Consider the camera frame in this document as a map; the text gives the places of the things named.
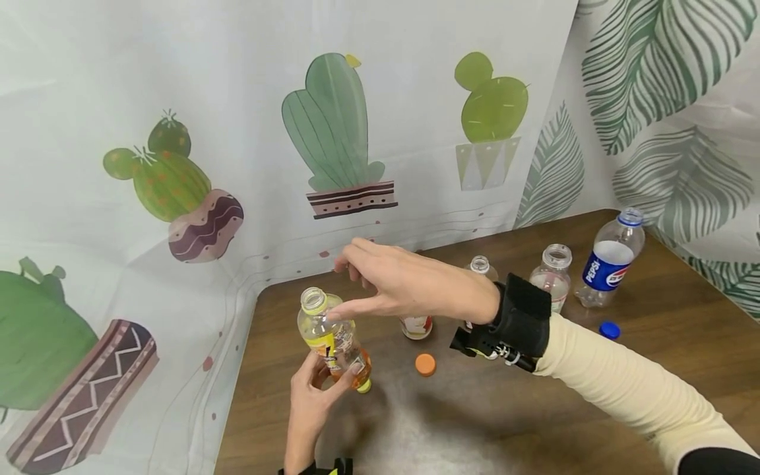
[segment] orange bottle cap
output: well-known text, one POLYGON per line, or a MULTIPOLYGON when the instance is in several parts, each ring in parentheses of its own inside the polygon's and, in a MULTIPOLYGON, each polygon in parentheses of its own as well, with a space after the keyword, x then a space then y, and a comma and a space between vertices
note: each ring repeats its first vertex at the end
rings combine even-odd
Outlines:
POLYGON ((435 372, 435 358, 428 353, 421 353, 414 361, 414 367, 417 368, 417 371, 421 375, 425 377, 432 376, 435 372))

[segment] beige sleeve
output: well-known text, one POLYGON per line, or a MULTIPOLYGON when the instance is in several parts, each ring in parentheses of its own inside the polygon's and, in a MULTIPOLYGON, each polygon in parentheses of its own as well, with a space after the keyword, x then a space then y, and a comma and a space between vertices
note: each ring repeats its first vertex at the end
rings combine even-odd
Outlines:
POLYGON ((696 448, 733 448, 758 456, 696 389, 662 366, 559 314, 535 372, 575 389, 586 401, 642 434, 668 473, 696 448))

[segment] pepsi label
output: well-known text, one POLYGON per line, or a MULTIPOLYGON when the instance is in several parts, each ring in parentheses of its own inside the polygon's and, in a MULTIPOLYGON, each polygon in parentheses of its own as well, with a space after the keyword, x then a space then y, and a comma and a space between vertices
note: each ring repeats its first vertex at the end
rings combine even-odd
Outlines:
POLYGON ((601 260, 592 251, 588 257, 586 268, 583 270, 583 281, 594 290, 610 292, 620 285, 620 281, 625 276, 629 265, 630 263, 623 265, 610 264, 601 260))

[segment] green cactus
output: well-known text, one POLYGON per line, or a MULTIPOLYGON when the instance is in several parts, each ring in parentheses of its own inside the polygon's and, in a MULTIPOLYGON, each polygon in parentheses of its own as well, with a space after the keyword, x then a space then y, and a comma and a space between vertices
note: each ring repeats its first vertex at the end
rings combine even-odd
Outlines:
POLYGON ((472 52, 457 64, 454 79, 471 91, 462 109, 462 128, 467 140, 500 141, 517 131, 527 110, 527 87, 515 78, 492 78, 491 61, 472 52))
POLYGON ((175 112, 171 109, 163 111, 163 117, 150 131, 147 147, 152 152, 169 151, 183 157, 190 157, 190 134, 187 127, 174 119, 175 112))
POLYGON ((19 274, 0 271, 0 407, 37 410, 98 339, 66 304, 61 267, 19 264, 19 274))
POLYGON ((306 72, 306 88, 283 101, 285 129, 314 173, 309 185, 316 192, 377 183, 385 173, 383 163, 369 163, 359 64, 351 55, 318 56, 306 72))
POLYGON ((135 193, 151 214, 171 223, 201 204, 211 182, 189 158, 170 150, 137 153, 116 148, 103 157, 103 167, 116 179, 132 179, 135 193))

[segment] wooden table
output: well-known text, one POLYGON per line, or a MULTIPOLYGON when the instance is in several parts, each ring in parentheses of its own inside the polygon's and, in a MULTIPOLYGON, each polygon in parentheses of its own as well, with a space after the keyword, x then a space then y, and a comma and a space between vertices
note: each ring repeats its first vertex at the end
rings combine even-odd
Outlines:
MULTIPOLYGON (((423 254, 457 266, 483 254, 501 275, 527 277, 544 248, 561 242, 575 253, 571 276, 579 280, 594 234, 614 216, 597 211, 423 254)), ((366 296, 337 274, 262 293, 217 475, 276 473, 282 464, 290 376, 307 352, 296 312, 309 286, 344 299, 366 296)), ((694 385, 760 448, 760 328, 654 238, 648 236, 611 307, 589 311, 570 296, 562 314, 589 328, 615 321, 621 344, 694 385)), ((394 318, 357 322, 372 356, 374 385, 368 394, 348 394, 333 409, 317 450, 321 466, 343 456, 354 458, 357 475, 664 472, 642 439, 561 382, 449 350, 456 326, 437 318, 432 335, 414 342, 394 318), (423 351, 438 360, 431 378, 414 369, 423 351)))

